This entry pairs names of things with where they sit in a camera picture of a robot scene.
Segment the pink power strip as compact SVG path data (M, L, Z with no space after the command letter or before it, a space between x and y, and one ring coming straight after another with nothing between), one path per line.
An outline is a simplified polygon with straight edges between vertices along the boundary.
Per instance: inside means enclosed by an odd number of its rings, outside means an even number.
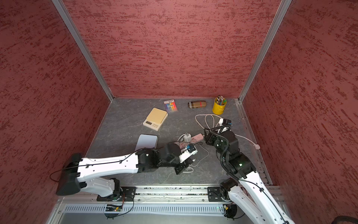
M199 143L204 140L204 136L200 133L200 134L192 136L191 142L184 142L183 135L178 139L178 142L177 142L177 144L180 146L180 148L183 148L189 144Z

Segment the white charger adapter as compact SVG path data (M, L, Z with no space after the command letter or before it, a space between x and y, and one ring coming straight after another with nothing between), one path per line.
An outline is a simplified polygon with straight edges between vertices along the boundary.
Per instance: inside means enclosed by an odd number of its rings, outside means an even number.
M185 134L183 135L183 141L184 141L184 142L191 142L191 140L192 140L191 134L185 133Z

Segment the blue top kitchen scale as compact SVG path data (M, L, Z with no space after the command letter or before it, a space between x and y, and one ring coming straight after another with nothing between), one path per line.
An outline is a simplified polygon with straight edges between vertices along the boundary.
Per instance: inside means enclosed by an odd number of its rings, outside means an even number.
M135 150L144 148L156 149L158 143L158 137L156 135L141 134L138 138Z

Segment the beige kitchen scale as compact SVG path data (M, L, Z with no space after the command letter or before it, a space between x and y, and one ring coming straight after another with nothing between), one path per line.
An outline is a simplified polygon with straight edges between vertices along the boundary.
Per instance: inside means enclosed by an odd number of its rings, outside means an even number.
M149 113L149 115L146 117L145 121L143 122L143 125L152 130L159 131L159 129L161 128L167 117L168 117L167 111L153 108Z

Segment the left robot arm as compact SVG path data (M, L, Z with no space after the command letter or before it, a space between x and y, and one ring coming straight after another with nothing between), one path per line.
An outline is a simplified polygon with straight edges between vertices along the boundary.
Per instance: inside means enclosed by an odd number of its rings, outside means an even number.
M68 196L81 191L98 195L104 201L116 201L123 196L120 181L105 179L116 174L155 172L159 168L174 168L177 175L192 164L197 153L194 143L181 148L179 142L170 142L159 149L141 148L117 157L84 158L73 154L60 170L56 195Z

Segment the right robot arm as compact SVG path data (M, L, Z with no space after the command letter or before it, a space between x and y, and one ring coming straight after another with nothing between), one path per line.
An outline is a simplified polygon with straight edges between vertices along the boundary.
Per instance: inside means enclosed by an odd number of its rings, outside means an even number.
M221 167L230 176L220 184L223 199L236 204L254 224L294 223L270 194L254 164L240 151L229 125L206 128L204 140L215 147Z

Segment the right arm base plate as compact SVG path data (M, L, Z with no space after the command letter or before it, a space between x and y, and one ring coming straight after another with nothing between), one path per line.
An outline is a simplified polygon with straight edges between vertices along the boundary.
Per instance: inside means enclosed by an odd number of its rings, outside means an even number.
M208 187L207 190L210 202L231 202L228 191L224 187Z

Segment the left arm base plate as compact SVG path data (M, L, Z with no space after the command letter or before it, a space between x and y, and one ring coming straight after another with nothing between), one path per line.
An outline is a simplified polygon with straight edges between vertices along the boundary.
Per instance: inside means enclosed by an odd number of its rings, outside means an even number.
M97 196L98 202L125 202L133 199L136 194L136 187L122 186L114 190L114 193L107 197Z

